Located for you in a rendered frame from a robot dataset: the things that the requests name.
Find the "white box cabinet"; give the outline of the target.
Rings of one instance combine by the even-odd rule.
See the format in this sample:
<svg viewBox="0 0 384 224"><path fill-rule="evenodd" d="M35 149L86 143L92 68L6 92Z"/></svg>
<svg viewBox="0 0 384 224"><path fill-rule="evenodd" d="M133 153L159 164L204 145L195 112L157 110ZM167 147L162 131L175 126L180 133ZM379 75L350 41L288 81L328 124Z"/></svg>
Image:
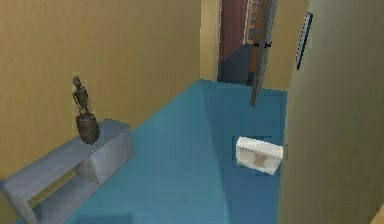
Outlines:
<svg viewBox="0 0 384 224"><path fill-rule="evenodd" d="M283 159L283 147L240 136L235 145L238 165L274 175Z"/></svg>

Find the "grey low console table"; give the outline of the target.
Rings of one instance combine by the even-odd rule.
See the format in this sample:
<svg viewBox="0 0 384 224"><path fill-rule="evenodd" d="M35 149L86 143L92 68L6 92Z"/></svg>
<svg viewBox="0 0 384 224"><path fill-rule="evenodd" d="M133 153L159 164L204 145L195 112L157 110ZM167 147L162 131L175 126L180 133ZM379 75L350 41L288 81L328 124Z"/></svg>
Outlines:
<svg viewBox="0 0 384 224"><path fill-rule="evenodd" d="M133 155L130 126L112 119L99 123L100 136L92 145L75 137L0 185L25 224L63 224ZM74 177L36 206L29 200L73 170Z"/></svg>

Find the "grey room door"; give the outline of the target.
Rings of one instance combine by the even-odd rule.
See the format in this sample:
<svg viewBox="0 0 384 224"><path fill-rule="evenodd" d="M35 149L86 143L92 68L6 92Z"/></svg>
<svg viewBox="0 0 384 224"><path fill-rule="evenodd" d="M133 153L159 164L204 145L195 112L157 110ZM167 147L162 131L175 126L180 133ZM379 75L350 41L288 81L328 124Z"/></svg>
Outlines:
<svg viewBox="0 0 384 224"><path fill-rule="evenodd" d="M252 90L250 106L254 107L258 94L263 85L264 73L267 67L268 51L272 46L271 34L274 23L277 0L259 0L259 10L256 28L258 34L255 36L253 51L256 52L252 60Z"/></svg>

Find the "dark bronze figure statue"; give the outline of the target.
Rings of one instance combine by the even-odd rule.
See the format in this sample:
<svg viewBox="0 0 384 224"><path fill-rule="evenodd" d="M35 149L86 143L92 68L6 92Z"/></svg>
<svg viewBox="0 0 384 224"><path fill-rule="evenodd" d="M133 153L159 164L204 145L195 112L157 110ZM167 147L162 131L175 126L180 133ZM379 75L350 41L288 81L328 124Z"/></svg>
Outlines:
<svg viewBox="0 0 384 224"><path fill-rule="evenodd" d="M88 109L88 93L78 76L73 77L73 84L76 90L72 93L72 97L79 107L76 124L80 139L86 144L93 145L100 134L96 116Z"/></svg>

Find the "black framed wall picture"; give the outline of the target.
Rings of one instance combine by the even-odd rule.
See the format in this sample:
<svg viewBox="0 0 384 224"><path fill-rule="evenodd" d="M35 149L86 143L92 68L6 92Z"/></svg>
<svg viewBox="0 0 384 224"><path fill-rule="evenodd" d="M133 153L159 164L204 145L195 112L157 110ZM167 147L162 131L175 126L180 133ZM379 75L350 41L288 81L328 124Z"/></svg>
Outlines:
<svg viewBox="0 0 384 224"><path fill-rule="evenodd" d="M312 19L313 19L313 14L310 13L310 12L306 12L304 24L303 24L301 35L300 35L300 40L299 40L299 43L298 43L296 58L295 58L296 59L295 60L296 70L299 70L300 66L301 66L301 62L302 62L302 59L303 59L303 54L304 54L304 50L305 50L308 34L309 34L309 31L310 31Z"/></svg>

